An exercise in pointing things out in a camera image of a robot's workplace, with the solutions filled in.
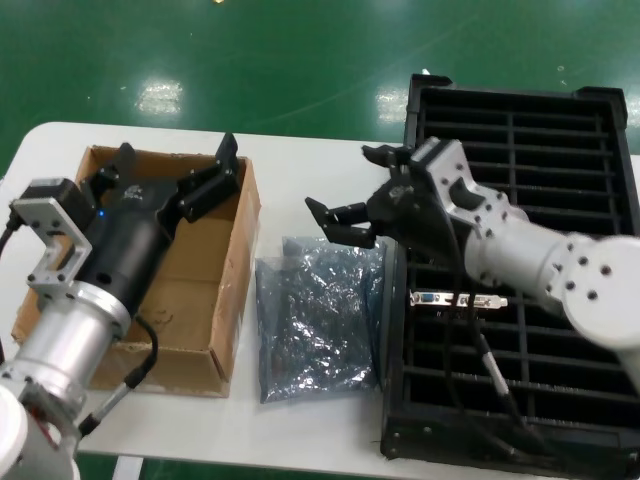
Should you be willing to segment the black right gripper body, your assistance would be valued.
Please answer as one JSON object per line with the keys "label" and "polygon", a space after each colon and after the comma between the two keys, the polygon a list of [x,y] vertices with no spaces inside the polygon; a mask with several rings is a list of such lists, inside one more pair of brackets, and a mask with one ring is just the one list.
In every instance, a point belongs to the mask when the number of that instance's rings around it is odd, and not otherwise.
{"label": "black right gripper body", "polygon": [[366,201],[372,230],[436,259],[460,259],[461,247],[432,182],[391,167],[390,177]]}

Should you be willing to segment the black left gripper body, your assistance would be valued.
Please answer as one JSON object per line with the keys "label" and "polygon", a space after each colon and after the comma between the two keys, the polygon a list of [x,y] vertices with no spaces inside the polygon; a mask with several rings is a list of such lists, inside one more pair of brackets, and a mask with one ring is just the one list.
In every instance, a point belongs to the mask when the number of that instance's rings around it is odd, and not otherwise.
{"label": "black left gripper body", "polygon": [[135,315],[174,241],[177,193],[177,181],[162,177],[127,179],[111,189],[86,231],[92,251],[78,280]]}

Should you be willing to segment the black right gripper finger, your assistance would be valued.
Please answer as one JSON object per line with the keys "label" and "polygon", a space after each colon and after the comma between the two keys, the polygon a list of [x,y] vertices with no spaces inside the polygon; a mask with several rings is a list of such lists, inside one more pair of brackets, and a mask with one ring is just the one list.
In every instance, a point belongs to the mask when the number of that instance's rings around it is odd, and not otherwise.
{"label": "black right gripper finger", "polygon": [[330,209],[325,204],[307,197],[305,204],[329,242],[365,249],[375,246],[374,229],[371,226],[359,227],[359,224],[370,222],[365,203]]}
{"label": "black right gripper finger", "polygon": [[413,151],[405,146],[380,145],[373,147],[363,145],[361,150],[367,161],[387,169],[390,174],[409,173],[409,163]]}

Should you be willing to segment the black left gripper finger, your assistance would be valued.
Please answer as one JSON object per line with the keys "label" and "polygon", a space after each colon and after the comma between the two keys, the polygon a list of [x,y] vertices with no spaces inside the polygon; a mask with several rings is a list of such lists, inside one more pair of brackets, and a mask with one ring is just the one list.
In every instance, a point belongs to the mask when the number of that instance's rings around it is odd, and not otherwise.
{"label": "black left gripper finger", "polygon": [[215,162],[192,170],[178,181],[178,210],[189,223],[217,208],[240,189],[238,145],[232,133],[226,133],[216,151]]}
{"label": "black left gripper finger", "polygon": [[136,163],[136,153],[129,143],[122,143],[117,152],[96,173],[96,185],[115,188],[129,180]]}

